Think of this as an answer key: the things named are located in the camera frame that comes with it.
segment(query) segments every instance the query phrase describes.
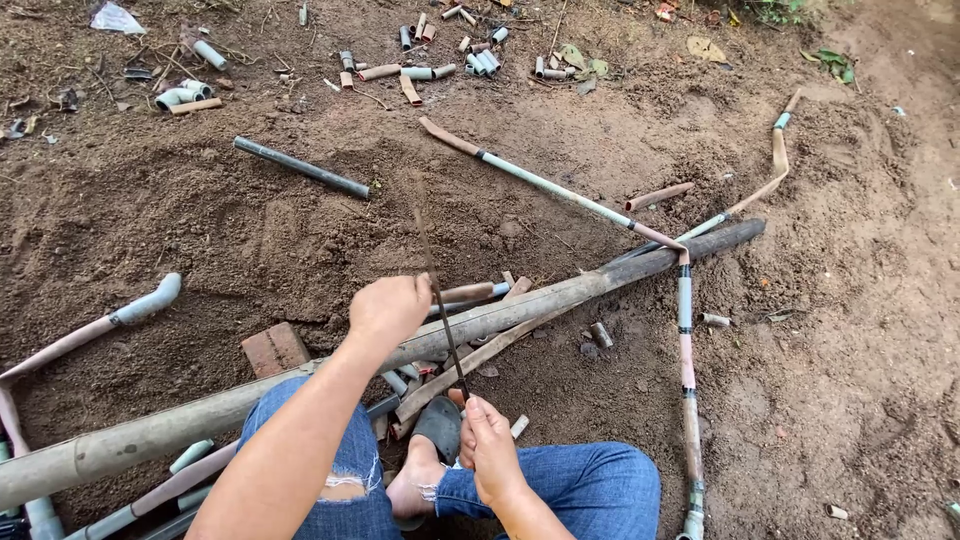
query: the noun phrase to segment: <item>dirt ground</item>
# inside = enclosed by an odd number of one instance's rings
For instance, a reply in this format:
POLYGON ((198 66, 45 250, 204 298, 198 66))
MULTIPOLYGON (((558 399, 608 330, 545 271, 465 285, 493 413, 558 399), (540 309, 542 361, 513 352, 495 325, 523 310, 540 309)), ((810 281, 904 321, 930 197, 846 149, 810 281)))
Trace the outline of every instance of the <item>dirt ground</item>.
MULTIPOLYGON (((419 179, 447 285, 495 280, 506 269, 543 285, 639 242, 442 145, 421 129, 423 114, 612 209, 694 182, 634 214, 679 234, 767 181, 771 125, 801 86, 785 131, 792 172, 744 214, 765 218, 765 234, 694 265, 695 310, 739 323, 694 334, 708 536, 949 538, 942 504, 960 497, 949 483, 960 478, 957 4, 838 2, 824 7, 816 30, 780 33, 706 29, 702 3, 691 14, 697 23, 664 25, 640 2, 570 1, 557 43, 626 71, 584 97, 527 77, 549 50, 563 4, 529 0, 520 16, 505 16, 514 29, 494 81, 458 72, 420 84, 420 109, 395 80, 358 84, 391 110, 326 86, 324 77, 339 80, 337 51, 371 65, 399 60, 396 27, 426 11, 437 42, 408 56, 459 62, 460 38, 482 37, 487 21, 471 30, 412 0, 314 2, 307 28, 293 0, 248 0, 240 12, 124 4, 148 31, 142 44, 169 54, 187 18, 261 59, 232 63, 235 88, 218 89, 222 109, 179 118, 148 109, 149 85, 122 80, 141 42, 87 28, 89 6, 27 0, 16 5, 42 18, 0 13, 0 99, 32 97, 7 111, 4 127, 39 114, 37 131, 59 138, 0 146, 0 363, 152 290, 166 272, 184 275, 172 308, 15 385, 27 440, 39 448, 252 380, 239 343, 278 321, 294 323, 313 355, 329 354, 346 333, 354 291, 421 270, 411 215, 419 179), (270 6, 276 15, 265 18, 270 6), (733 70, 691 57, 689 36, 713 38, 733 70), (820 46, 859 59, 859 91, 798 53, 820 46), (100 53, 107 84, 129 110, 118 111, 85 69, 100 53), (302 77, 293 91, 277 81, 277 55, 302 77), (56 97, 61 86, 85 91, 78 112, 49 103, 44 94, 56 97), (235 135, 369 184, 372 200, 236 151, 235 135), (756 322, 781 308, 800 312, 756 322), (851 519, 827 518, 824 503, 851 519)), ((166 65, 150 52, 143 58, 166 65)), ((210 83, 224 76, 185 66, 210 83)), ((508 417, 530 417, 520 446, 621 440, 650 455, 663 484, 659 538, 672 538, 684 516, 675 289, 661 275, 588 302, 545 337, 497 356, 499 377, 470 376, 508 417), (616 344, 589 359, 581 332, 598 320, 616 344)), ((370 397, 383 390, 377 384, 370 397)), ((392 445, 387 468, 402 459, 392 445)), ((55 495, 66 528, 163 481, 171 459, 55 495)), ((462 525, 428 531, 463 536, 462 525)))

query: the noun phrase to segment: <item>forearm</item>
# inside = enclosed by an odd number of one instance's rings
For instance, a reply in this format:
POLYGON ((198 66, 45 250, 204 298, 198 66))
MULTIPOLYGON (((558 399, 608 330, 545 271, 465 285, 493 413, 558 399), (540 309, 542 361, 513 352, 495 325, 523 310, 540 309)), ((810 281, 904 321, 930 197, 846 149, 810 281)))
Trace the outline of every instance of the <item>forearm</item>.
POLYGON ((349 334, 323 369, 244 444, 188 538, 292 538, 320 497, 350 416, 390 350, 349 334))
POLYGON ((576 540, 529 487, 492 510, 512 540, 576 540))

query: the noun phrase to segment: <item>blue ripped jeans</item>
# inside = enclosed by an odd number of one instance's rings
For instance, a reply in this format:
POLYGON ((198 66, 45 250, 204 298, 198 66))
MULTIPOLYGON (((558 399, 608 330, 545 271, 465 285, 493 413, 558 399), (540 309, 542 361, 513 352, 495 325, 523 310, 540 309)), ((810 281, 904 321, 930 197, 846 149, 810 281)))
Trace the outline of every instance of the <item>blue ripped jeans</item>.
MULTIPOLYGON (((260 399, 247 416, 241 447, 306 380, 285 380, 260 399)), ((323 414, 317 419, 321 422, 323 414)), ((643 452, 624 443, 592 443, 524 448, 517 454, 527 483, 578 540, 640 540, 657 534, 660 475, 643 452)), ((297 530, 296 540, 402 538, 383 487, 376 439, 360 405, 337 449, 333 472, 364 479, 367 496, 317 501, 297 530)), ((473 471, 467 469, 447 470, 437 486, 435 505, 440 517, 495 517, 477 497, 473 471)), ((506 538, 506 534, 497 536, 506 538)))

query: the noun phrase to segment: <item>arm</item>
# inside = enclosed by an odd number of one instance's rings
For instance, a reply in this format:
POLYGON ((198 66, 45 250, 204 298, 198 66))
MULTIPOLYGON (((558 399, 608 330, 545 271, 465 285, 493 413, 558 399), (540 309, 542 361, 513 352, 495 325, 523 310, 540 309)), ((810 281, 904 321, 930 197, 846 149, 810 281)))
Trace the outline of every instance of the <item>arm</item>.
POLYGON ((429 307, 426 274, 381 279, 357 292, 347 338, 230 462, 187 540, 292 538, 324 490, 367 382, 429 307))
POLYGON ((510 421, 483 398, 467 400, 460 463, 473 469, 480 501, 513 540, 576 540, 520 471, 510 421))

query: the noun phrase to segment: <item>brick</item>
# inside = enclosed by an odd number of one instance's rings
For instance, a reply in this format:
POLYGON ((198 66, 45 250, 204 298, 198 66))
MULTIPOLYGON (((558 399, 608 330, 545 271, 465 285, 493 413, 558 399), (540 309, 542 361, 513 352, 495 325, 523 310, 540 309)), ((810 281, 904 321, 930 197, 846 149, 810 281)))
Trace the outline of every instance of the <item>brick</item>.
POLYGON ((276 375, 310 360, 306 346, 290 323, 280 323, 244 339, 247 360, 258 379, 276 375))

